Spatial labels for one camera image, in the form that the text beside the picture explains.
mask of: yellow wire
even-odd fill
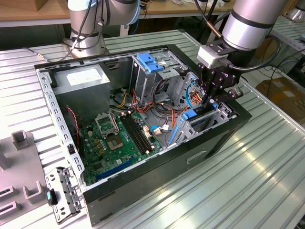
[[[117,106],[118,108],[121,108],[121,107],[123,107],[123,106],[125,105],[127,93],[124,93],[124,94],[125,94],[125,95],[124,95],[123,102],[122,102],[120,105]]]

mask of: blue latch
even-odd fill
[[[187,110],[185,111],[183,114],[182,114],[182,117],[185,119],[185,120],[188,120],[190,118],[193,118],[197,115],[197,113],[193,110],[193,109],[190,109],[190,110]]]
[[[149,73],[158,72],[164,69],[163,66],[159,65],[155,58],[148,53],[138,54],[138,59],[147,68]]]

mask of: chip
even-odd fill
[[[103,169],[103,165],[101,164],[101,162],[94,163],[93,167],[96,171],[101,171]]]
[[[113,135],[111,137],[108,137],[106,141],[111,151],[124,146],[124,143],[119,135]]]

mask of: wooden table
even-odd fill
[[[222,14],[233,8],[235,0],[231,0],[223,7],[216,7],[213,14]],[[200,16],[195,4],[186,3],[177,5],[171,0],[165,2],[150,1],[147,4],[147,15],[142,10],[140,19],[145,18],[171,18]],[[70,23],[70,14],[66,0],[48,0],[38,11],[21,10],[17,8],[0,6],[0,27],[50,25]]]
[[[235,0],[231,0],[229,3],[225,3],[223,7],[215,7],[213,14],[222,14],[233,9]],[[141,11],[141,18],[144,18],[145,13]],[[174,17],[190,17],[200,16],[200,13],[194,3],[186,3],[184,5],[177,5],[171,0],[165,2],[150,1],[147,3],[147,15],[146,18],[174,18]]]

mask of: aluminum workbench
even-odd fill
[[[305,49],[305,42],[300,39],[301,35],[305,34],[305,21],[295,22],[281,16],[276,20],[272,34],[297,51]]]
[[[105,39],[110,52],[174,43],[197,62],[198,43],[166,31]],[[62,45],[33,48],[56,61]],[[67,166],[26,50],[0,52],[0,138],[32,131],[45,173]],[[305,214],[305,130],[246,82],[238,102],[252,119],[205,162],[95,228],[294,228]],[[89,228],[86,210],[57,226],[44,205],[3,229]]]

